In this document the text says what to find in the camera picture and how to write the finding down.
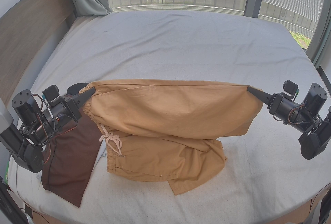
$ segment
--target white cloth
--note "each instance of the white cloth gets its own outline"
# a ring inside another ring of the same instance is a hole
[[[325,87],[281,24],[209,12],[137,11],[76,21],[32,92],[56,84],[64,93],[77,82],[120,78],[225,81],[270,94],[281,92],[289,79],[299,85],[298,102],[312,82]],[[67,223],[263,223],[305,203],[331,181],[331,147],[305,160],[299,137],[264,105],[246,135],[220,139],[228,157],[225,168],[178,196],[167,182],[136,182],[107,173],[104,157],[80,208],[45,191],[13,160],[9,186],[38,211]]]

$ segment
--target grass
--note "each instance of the grass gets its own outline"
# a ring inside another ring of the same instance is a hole
[[[297,32],[290,31],[290,33],[302,48],[304,49],[308,48],[311,38],[305,37],[304,35]]]

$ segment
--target drawstring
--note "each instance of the drawstring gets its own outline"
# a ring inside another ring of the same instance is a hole
[[[106,128],[105,128],[105,126],[104,126],[103,124],[101,124],[101,127],[102,127],[103,131],[105,132],[105,134],[103,134],[103,135],[101,136],[101,138],[99,139],[99,141],[101,142],[101,141],[103,141],[103,139],[105,139],[106,144],[107,144],[107,145],[108,145],[108,146],[109,146],[114,152],[116,152],[116,153],[117,153],[118,155],[120,155],[120,156],[125,157],[125,156],[122,154],[122,152],[121,152],[121,148],[122,148],[122,140],[119,138],[119,135],[114,135],[113,132],[109,132],[109,133],[108,133],[108,131],[106,130]],[[118,151],[115,150],[115,149],[112,147],[112,145],[110,145],[110,143],[108,143],[109,140],[112,140],[112,141],[116,144],[116,146],[117,146],[117,148],[118,148]]]

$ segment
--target bed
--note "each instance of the bed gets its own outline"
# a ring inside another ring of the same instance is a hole
[[[278,23],[196,11],[132,11],[77,18],[31,88],[101,79],[212,80],[281,92],[312,82],[325,88],[304,51]],[[330,95],[320,111],[324,118]],[[167,182],[136,182],[97,162],[80,208],[42,188],[10,160],[9,186],[39,212],[66,223],[265,223],[330,182],[331,147],[312,160],[300,154],[300,132],[276,122],[266,106],[246,135],[220,138],[228,157],[216,177],[174,196]]]

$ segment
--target wooden bed frame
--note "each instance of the wooden bed frame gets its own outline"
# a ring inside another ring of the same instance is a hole
[[[72,0],[20,0],[0,17],[0,98],[5,105],[33,57],[74,9]]]

